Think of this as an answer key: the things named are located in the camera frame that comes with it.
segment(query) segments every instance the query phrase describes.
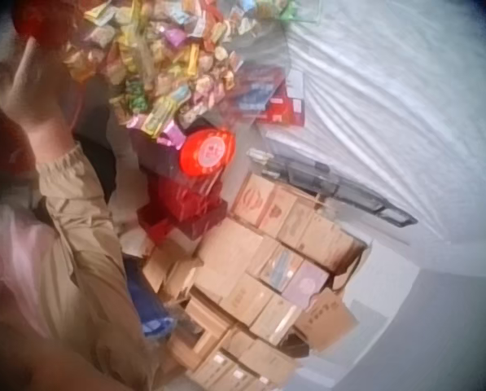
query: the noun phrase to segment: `colorful candy pile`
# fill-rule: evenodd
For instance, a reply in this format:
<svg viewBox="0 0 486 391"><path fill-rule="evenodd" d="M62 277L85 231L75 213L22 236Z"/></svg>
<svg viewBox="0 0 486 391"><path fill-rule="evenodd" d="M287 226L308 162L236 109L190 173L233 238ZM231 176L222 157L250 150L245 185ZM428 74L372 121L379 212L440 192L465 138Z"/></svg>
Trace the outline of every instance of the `colorful candy pile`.
<svg viewBox="0 0 486 391"><path fill-rule="evenodd" d="M122 125L179 149L182 130L235 87L243 61L223 45L256 33L257 16L287 3L239 0L225 18L216 0L108 1L85 11L65 63L79 82L96 73L107 78Z"/></svg>

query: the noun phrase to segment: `beige jacket sleeve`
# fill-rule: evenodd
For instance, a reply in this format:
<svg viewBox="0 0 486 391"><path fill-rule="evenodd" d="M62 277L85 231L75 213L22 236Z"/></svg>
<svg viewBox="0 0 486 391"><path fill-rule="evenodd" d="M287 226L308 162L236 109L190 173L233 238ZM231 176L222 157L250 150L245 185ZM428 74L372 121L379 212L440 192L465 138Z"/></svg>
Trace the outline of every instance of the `beige jacket sleeve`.
<svg viewBox="0 0 486 391"><path fill-rule="evenodd" d="M40 296L48 328L100 371L133 389L151 389L155 366L94 169L80 146L37 169L59 233L42 267Z"/></svg>

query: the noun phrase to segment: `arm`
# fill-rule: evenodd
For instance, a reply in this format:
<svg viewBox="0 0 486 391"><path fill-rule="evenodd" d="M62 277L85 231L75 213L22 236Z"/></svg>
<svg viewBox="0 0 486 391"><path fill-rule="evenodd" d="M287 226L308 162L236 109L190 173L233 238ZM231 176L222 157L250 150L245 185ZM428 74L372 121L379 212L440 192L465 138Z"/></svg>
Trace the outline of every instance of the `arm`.
<svg viewBox="0 0 486 391"><path fill-rule="evenodd" d="M13 77L0 68L0 107L22 127L36 157L40 191L62 242L55 262L69 264L84 298L96 364L135 389L147 389L151 360L127 291L119 241L96 174L74 143L54 91L46 90L55 79L39 58L31 38Z"/></svg>

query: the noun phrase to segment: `hand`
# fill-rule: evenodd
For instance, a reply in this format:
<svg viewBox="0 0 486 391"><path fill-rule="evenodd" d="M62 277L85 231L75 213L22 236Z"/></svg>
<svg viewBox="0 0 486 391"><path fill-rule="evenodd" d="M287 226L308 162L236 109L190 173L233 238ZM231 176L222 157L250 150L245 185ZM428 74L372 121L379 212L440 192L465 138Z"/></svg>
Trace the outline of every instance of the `hand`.
<svg viewBox="0 0 486 391"><path fill-rule="evenodd" d="M57 100L62 77L54 54L30 38L13 75L0 63L0 108L28 136L38 164L59 159L74 148L74 140Z"/></svg>
<svg viewBox="0 0 486 391"><path fill-rule="evenodd" d="M55 68L54 55L42 51L34 38L27 41L14 75L9 64L0 63L0 108L26 132L62 118Z"/></svg>

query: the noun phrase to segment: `red gift box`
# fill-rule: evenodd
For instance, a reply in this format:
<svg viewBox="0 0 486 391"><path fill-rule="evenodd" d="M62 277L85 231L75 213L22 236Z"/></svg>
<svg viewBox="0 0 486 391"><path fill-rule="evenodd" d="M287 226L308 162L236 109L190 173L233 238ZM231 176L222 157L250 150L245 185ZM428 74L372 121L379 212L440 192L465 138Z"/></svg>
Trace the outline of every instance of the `red gift box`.
<svg viewBox="0 0 486 391"><path fill-rule="evenodd" d="M154 191L153 186L149 185L151 194ZM218 181L214 183L209 194L203 196L168 178L159 177L157 183L159 202L178 222L184 222L205 214L209 206L219 202L221 189L222 183Z"/></svg>
<svg viewBox="0 0 486 391"><path fill-rule="evenodd" d="M155 204L147 204L138 209L139 225L154 243L160 243L173 229L165 211Z"/></svg>
<svg viewBox="0 0 486 391"><path fill-rule="evenodd" d="M224 200L219 200L217 203L210 205L207 212L202 216L193 217L186 222L176 223L176 228L185 234L188 239L196 240L222 222L227 213L228 203Z"/></svg>

